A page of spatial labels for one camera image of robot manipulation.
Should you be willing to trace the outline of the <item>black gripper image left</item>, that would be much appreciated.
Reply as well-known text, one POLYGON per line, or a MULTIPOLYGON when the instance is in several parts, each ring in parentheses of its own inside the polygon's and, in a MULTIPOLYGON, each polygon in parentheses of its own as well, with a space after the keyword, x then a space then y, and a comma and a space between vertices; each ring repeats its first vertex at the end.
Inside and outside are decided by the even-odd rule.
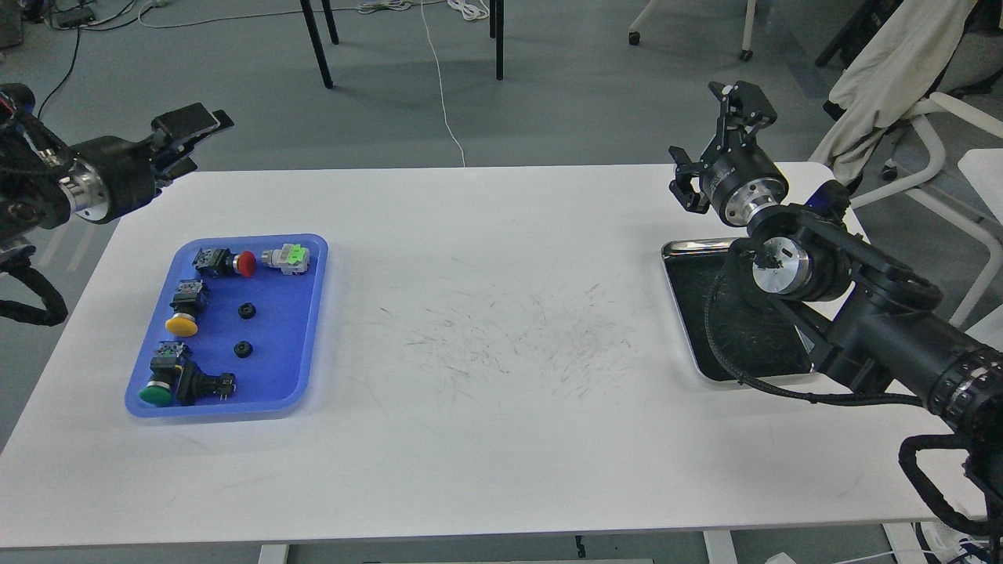
POLYGON ((73 161, 61 179, 71 214, 107 224, 146 207, 180 176, 197 171, 194 161, 182 153, 232 126, 226 111, 193 103, 155 117, 153 136, 143 140, 101 136, 71 144, 73 161))

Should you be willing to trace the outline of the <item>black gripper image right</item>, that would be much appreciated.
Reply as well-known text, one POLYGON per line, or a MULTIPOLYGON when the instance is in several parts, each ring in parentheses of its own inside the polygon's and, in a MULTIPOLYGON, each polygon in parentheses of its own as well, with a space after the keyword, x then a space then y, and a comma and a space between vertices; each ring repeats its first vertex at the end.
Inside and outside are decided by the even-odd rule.
POLYGON ((777 111, 750 82, 712 81, 708 88, 720 106, 714 136, 701 161, 692 161, 680 146, 668 147, 675 165, 669 189, 688 213, 706 214, 712 204, 724 224, 745 227, 753 215, 777 206, 789 192, 788 180, 756 140, 757 132, 777 121, 777 111), (699 178, 700 190, 693 186, 699 178))

